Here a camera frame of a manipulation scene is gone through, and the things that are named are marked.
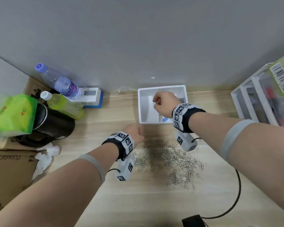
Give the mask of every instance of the white wall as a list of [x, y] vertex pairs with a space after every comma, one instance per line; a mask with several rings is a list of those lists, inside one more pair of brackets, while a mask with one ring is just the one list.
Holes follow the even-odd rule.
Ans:
[[0, 92], [7, 96], [23, 93], [29, 76], [0, 58]]
[[283, 55], [284, 0], [0, 0], [1, 57], [107, 91], [239, 84]]

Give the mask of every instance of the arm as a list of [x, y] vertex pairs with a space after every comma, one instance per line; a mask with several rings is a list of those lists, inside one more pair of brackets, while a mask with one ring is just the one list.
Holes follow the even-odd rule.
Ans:
[[[171, 118], [180, 101], [171, 92], [158, 92], [155, 109]], [[189, 128], [220, 154], [228, 131], [241, 119], [197, 112], [189, 119]], [[247, 126], [236, 138], [229, 163], [284, 209], [284, 127], [264, 123]]]
[[[125, 133], [135, 144], [143, 141], [141, 127], [132, 124]], [[116, 161], [119, 150], [105, 143], [87, 153], [106, 172]], [[84, 159], [76, 159], [53, 171], [19, 194], [0, 211], [0, 227], [75, 226], [81, 214], [101, 186], [97, 168]]]

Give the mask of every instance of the tissue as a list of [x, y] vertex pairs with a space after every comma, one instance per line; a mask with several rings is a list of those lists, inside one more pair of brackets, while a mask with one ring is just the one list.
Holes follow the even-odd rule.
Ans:
[[48, 168], [51, 163], [52, 156], [56, 156], [60, 152], [59, 146], [53, 146], [52, 143], [45, 145], [44, 147], [38, 148], [37, 150], [46, 150], [45, 154], [38, 153], [35, 158], [38, 159], [38, 163], [33, 174], [34, 180], [38, 175], [42, 174], [43, 171]]

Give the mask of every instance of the black container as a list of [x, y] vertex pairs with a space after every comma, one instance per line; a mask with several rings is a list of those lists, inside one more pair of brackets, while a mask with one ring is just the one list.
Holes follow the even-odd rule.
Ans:
[[68, 137], [75, 128], [75, 120], [59, 111], [38, 103], [33, 132], [17, 136], [22, 145], [43, 147], [56, 139]]

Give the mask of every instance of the fist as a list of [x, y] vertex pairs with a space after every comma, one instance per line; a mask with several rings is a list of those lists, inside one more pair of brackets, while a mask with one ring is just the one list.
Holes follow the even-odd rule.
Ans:
[[131, 124], [131, 125], [127, 125], [123, 131], [127, 134], [129, 134], [134, 143], [135, 143], [135, 146], [142, 142], [144, 140], [144, 136], [143, 136], [143, 126], [141, 124]]
[[172, 118], [172, 112], [181, 102], [172, 92], [157, 92], [153, 98], [155, 110], [167, 118]]

